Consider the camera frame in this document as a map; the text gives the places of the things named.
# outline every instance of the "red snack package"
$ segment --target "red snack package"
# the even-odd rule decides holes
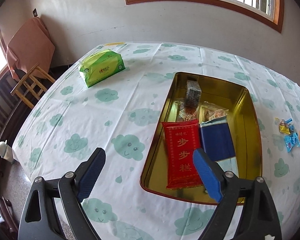
[[[198,123],[198,120],[162,122],[168,148],[166,189],[203,185],[192,160],[193,151],[200,148]]]

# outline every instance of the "orange cloth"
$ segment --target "orange cloth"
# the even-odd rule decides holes
[[[48,72],[54,49],[48,30],[39,17],[27,20],[7,46],[6,57],[13,79],[20,80],[16,68],[27,73],[37,63]],[[38,71],[34,75],[43,78]]]

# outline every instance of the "wooden chair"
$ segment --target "wooden chair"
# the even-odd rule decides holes
[[[31,92],[31,94],[33,94],[33,96],[39,101],[40,100],[40,95],[44,92],[47,92],[47,88],[42,85],[42,83],[39,82],[39,80],[37,80],[32,73],[37,70],[38,72],[40,72],[41,76],[44,76],[45,78],[47,78],[49,81],[51,81],[52,83],[54,83],[56,80],[50,76],[48,73],[46,73],[42,68],[39,67],[39,64],[37,63],[36,65],[34,65],[29,71],[28,73],[26,73],[21,80],[18,82],[18,84],[14,87],[14,89],[11,91],[11,95],[14,96],[15,94],[23,101],[26,103],[27,106],[29,106],[31,109],[34,108],[34,105],[29,101],[29,99],[26,98],[26,94],[29,92]],[[27,79],[30,78],[33,83],[32,85],[29,85],[27,83]],[[22,93],[19,88],[25,85],[27,90],[25,93]],[[38,93],[36,93],[34,91],[34,87],[38,85],[40,87],[40,91]]]

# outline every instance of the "gold tin tray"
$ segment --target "gold tin tray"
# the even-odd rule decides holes
[[[168,184],[168,160],[165,137],[161,122],[175,122],[177,117],[177,98],[184,98],[186,80],[190,77],[198,81],[204,101],[229,109],[227,116],[234,150],[236,153],[239,178],[255,179],[262,174],[261,137],[256,112],[248,89],[241,85],[213,77],[176,73],[154,138],[143,168],[140,184],[148,192],[192,203],[216,205],[204,192],[204,186],[170,190]]]

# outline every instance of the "tablecloth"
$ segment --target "tablecloth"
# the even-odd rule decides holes
[[[77,69],[80,61],[104,49],[120,53],[126,69],[87,88]],[[289,239],[300,226],[300,147],[287,152],[275,118],[292,118],[300,130],[300,87],[265,66],[226,52],[172,43],[97,46],[52,85],[19,131],[12,148],[26,174],[31,181],[37,176],[60,178],[101,147],[106,151],[105,167],[89,199],[82,203],[101,238],[197,239],[215,206],[151,194],[139,183],[178,71],[249,89],[262,139],[263,177],[277,208],[283,239]],[[56,203],[65,219],[61,202]],[[225,239],[233,237],[241,211],[238,206]]]

